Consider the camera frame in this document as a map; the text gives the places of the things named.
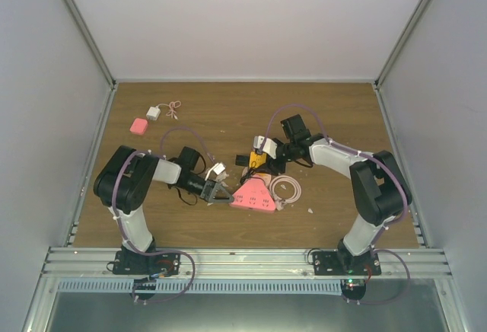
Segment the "yellow cube socket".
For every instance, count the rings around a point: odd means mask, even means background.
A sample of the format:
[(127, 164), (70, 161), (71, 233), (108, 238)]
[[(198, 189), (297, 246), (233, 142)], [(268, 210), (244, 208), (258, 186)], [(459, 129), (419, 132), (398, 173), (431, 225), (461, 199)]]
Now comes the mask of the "yellow cube socket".
[(249, 168), (259, 168), (267, 162), (267, 154), (251, 152), (249, 158)]

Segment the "pink triangular power strip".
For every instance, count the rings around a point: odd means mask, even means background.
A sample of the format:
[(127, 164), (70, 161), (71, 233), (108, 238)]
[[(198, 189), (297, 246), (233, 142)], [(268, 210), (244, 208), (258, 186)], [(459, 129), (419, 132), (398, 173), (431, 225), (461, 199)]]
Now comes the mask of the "pink triangular power strip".
[(275, 200), (262, 178), (252, 177), (234, 194), (234, 201), (229, 204), (234, 208), (256, 210), (265, 213), (276, 211)]

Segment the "pink rectangular plug adapter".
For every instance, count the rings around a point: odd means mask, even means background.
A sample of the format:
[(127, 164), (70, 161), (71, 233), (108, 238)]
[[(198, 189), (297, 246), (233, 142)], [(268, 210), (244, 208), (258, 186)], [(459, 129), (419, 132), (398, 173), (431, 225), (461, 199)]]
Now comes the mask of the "pink rectangular plug adapter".
[(148, 128), (148, 121), (143, 118), (135, 118), (132, 122), (132, 125), (129, 128), (129, 131), (138, 136), (142, 136), (145, 134)]

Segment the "white USB charger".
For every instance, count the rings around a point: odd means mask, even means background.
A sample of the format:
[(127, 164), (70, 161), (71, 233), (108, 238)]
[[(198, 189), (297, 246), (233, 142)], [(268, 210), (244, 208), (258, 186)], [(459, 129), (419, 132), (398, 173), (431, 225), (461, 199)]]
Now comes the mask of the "white USB charger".
[(146, 113), (146, 119), (149, 121), (156, 121), (161, 114), (161, 109), (159, 107), (149, 107)]

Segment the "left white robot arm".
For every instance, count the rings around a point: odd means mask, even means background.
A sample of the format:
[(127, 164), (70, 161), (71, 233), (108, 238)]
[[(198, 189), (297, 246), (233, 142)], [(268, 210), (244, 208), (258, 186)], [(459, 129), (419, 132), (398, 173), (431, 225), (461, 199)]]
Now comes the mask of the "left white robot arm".
[(143, 212), (153, 182), (164, 183), (207, 203), (234, 201), (234, 196), (216, 180), (195, 172), (200, 160), (202, 155), (186, 146), (178, 157), (167, 160), (122, 145), (97, 176), (94, 195), (116, 221), (123, 248), (132, 252), (130, 264), (138, 273), (150, 273), (157, 264), (154, 237)]

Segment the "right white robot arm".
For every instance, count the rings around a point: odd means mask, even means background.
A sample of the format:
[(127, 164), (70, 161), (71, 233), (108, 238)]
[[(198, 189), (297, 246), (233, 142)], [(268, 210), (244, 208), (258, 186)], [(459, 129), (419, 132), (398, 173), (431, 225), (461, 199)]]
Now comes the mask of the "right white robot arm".
[(344, 274), (353, 275), (373, 261), (377, 239), (409, 210), (412, 194), (395, 157), (388, 151), (362, 152), (342, 145), (329, 136), (312, 134), (301, 115), (281, 121), (286, 142), (256, 136), (253, 147), (269, 156), (274, 174), (283, 174), (288, 162), (304, 161), (329, 168), (352, 184), (358, 215), (349, 232), (339, 241), (334, 256)]

